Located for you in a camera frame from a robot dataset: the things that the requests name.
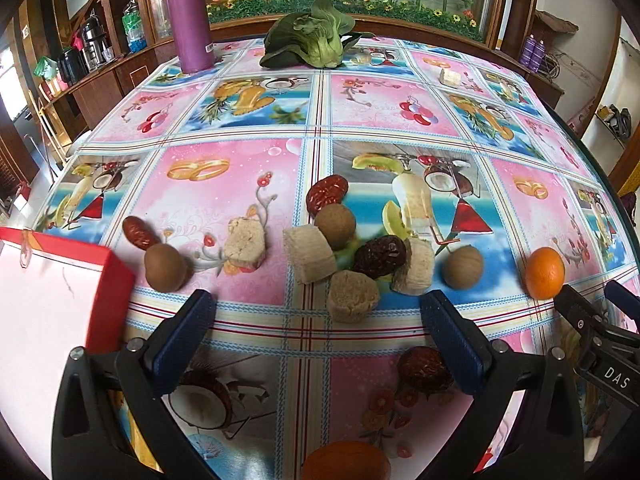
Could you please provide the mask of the red jujube top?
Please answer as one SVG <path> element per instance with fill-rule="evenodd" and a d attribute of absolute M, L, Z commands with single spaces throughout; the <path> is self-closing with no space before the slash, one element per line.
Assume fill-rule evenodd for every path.
<path fill-rule="evenodd" d="M 347 192 L 348 181 L 339 174 L 331 174 L 316 182 L 307 192 L 307 211 L 315 217 L 326 205 L 340 204 Z"/>

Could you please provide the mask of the green bok choy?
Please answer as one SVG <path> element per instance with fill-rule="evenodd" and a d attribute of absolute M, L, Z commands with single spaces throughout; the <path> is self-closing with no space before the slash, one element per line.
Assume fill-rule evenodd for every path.
<path fill-rule="evenodd" d="M 264 39 L 263 68 L 305 64 L 317 70 L 337 68 L 345 51 L 372 32 L 353 32 L 355 19 L 334 8 L 331 0 L 314 0 L 309 12 L 295 12 L 277 20 Z"/>

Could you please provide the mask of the red white box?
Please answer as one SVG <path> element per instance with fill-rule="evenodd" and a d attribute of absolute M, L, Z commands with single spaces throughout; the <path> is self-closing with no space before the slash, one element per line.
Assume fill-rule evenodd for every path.
<path fill-rule="evenodd" d="M 70 350 L 116 350 L 136 276 L 111 249 L 1 231 L 1 415 L 40 471 Z"/>

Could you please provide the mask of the dark jujube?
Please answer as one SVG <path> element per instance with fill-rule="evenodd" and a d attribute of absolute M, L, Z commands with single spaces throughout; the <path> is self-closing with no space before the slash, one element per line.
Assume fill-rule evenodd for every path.
<path fill-rule="evenodd" d="M 406 262 L 404 241 L 396 235 L 385 235 L 369 240 L 354 255 L 352 270 L 377 280 L 392 274 Z"/>
<path fill-rule="evenodd" d="M 401 385 L 427 396 L 445 391 L 454 382 L 440 352 L 427 346 L 404 352 L 397 363 L 397 371 Z"/>

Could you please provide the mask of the purple bottles pair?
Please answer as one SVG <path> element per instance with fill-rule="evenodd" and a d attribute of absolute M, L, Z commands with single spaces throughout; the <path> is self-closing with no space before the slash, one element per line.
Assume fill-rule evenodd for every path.
<path fill-rule="evenodd" d="M 538 73 L 545 55 L 546 46 L 544 42 L 537 40 L 533 35 L 529 35 L 524 42 L 520 64 L 527 67 L 531 72 Z"/>

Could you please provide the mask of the orange tangerine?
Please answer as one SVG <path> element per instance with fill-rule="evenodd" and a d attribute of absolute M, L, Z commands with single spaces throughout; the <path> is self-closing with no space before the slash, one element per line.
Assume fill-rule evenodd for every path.
<path fill-rule="evenodd" d="M 525 286 L 536 300 L 554 298 L 565 281 L 565 266 L 560 254 L 550 247 L 532 252 L 525 263 Z"/>
<path fill-rule="evenodd" d="M 390 460 L 374 445 L 358 441 L 336 441 L 309 454 L 303 463 L 302 479 L 387 480 Z"/>

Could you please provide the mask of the black thermos jug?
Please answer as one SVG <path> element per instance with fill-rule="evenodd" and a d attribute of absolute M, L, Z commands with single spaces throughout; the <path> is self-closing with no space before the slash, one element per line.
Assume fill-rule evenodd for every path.
<path fill-rule="evenodd" d="M 107 34 L 96 14 L 91 14 L 80 29 L 82 52 L 88 70 L 93 72 L 114 60 L 114 52 L 107 42 Z"/>

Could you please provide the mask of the small white cube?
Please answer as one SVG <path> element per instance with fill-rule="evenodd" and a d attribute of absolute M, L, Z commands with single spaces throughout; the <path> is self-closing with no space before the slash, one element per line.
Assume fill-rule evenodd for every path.
<path fill-rule="evenodd" d="M 461 79 L 461 74 L 451 68 L 442 68 L 438 76 L 438 80 L 443 86 L 451 88 L 458 88 L 461 84 Z"/>

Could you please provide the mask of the purple thermos bottle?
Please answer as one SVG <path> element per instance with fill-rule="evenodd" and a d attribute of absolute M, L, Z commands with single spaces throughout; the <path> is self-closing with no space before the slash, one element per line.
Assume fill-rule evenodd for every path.
<path fill-rule="evenodd" d="M 205 0 L 166 0 L 181 69 L 198 73 L 214 66 Z"/>

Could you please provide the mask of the colourful fruit print tablecloth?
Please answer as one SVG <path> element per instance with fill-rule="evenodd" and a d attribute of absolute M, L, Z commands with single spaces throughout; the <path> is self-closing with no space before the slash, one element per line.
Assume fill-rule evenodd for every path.
<path fill-rule="evenodd" d="M 258 39 L 196 75 L 157 67 L 90 132 L 35 230 L 110 248 L 137 274 L 127 332 L 194 289 L 214 328 L 165 400 L 225 479 L 296 479 L 357 440 L 414 477 L 470 404 L 437 359 L 419 296 L 441 290 L 513 350 L 579 354 L 528 259 L 605 322 L 639 287 L 632 232 L 584 150 L 516 73 L 430 44 L 361 41 L 335 70 L 267 70 Z"/>

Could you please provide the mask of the brown longan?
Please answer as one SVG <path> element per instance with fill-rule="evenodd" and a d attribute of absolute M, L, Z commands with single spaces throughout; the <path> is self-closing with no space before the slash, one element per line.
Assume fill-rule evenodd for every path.
<path fill-rule="evenodd" d="M 475 286 L 484 273 L 484 258 L 480 251 L 466 245 L 452 252 L 442 265 L 442 279 L 452 289 L 465 290 Z"/>
<path fill-rule="evenodd" d="M 314 225 L 333 250 L 343 249 L 356 231 L 354 214 L 342 204 L 324 206 L 314 218 Z"/>
<path fill-rule="evenodd" d="M 175 292 L 186 280 L 186 260 L 175 247 L 155 244 L 144 254 L 145 279 L 157 292 Z"/>

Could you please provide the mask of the round beige cake piece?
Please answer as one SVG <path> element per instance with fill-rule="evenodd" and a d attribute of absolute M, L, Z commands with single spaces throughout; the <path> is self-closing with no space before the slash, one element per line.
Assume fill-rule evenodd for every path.
<path fill-rule="evenodd" d="M 361 322 L 379 301 L 378 285 L 366 274 L 343 270 L 332 275 L 326 308 L 334 322 Z"/>

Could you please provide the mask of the red jujube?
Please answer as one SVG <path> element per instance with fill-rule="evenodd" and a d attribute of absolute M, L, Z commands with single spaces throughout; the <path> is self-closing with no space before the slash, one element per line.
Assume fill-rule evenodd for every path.
<path fill-rule="evenodd" d="M 126 240 L 144 252 L 150 247 L 160 244 L 160 239 L 151 231 L 146 223 L 135 216 L 122 220 L 122 232 Z"/>
<path fill-rule="evenodd" d="M 315 217 L 326 205 L 340 204 L 347 192 L 348 181 L 339 174 L 331 174 L 316 182 L 307 192 L 307 211 Z"/>

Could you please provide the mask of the green plastic bottle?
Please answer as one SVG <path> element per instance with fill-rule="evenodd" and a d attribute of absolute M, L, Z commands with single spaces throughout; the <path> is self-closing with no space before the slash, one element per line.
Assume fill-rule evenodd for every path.
<path fill-rule="evenodd" d="M 146 47 L 140 10 L 134 0 L 129 1 L 122 11 L 122 27 L 131 53 L 137 53 Z"/>

